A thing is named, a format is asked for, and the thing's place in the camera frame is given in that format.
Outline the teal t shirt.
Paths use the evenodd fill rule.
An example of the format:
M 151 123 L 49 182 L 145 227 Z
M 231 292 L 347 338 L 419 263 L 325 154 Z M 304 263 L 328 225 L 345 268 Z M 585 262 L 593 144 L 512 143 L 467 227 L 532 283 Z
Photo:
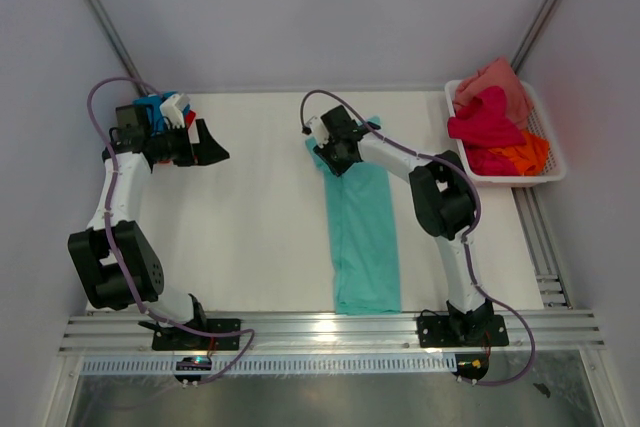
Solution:
M 334 269 L 335 312 L 341 315 L 395 314 L 402 311 L 400 262 L 388 173 L 356 163 L 333 175 L 305 141 L 322 173 Z

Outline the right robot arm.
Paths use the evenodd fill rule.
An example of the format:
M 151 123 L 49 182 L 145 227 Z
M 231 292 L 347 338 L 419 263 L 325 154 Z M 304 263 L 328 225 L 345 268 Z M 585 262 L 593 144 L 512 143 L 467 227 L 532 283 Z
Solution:
M 481 342 L 493 320 L 492 301 L 473 271 L 471 233 L 479 223 L 479 196 L 453 151 L 425 154 L 358 123 L 339 105 L 302 124 L 313 151 L 335 176 L 357 163 L 372 164 L 405 181 L 420 227 L 435 239 L 448 287 L 448 332 L 461 345 Z

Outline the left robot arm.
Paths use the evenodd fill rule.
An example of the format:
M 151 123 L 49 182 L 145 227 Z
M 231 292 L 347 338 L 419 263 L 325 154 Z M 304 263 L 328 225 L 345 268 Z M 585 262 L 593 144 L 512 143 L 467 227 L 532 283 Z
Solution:
M 68 251 L 89 303 L 96 309 L 137 308 L 146 327 L 176 338 L 190 349 L 203 346 L 211 332 L 196 296 L 168 287 L 161 261 L 138 220 L 145 186 L 156 165 L 205 167 L 229 159 L 205 120 L 177 115 L 151 123 L 147 106 L 116 110 L 117 124 L 106 134 L 102 154 L 105 183 L 88 226 L 68 238 Z

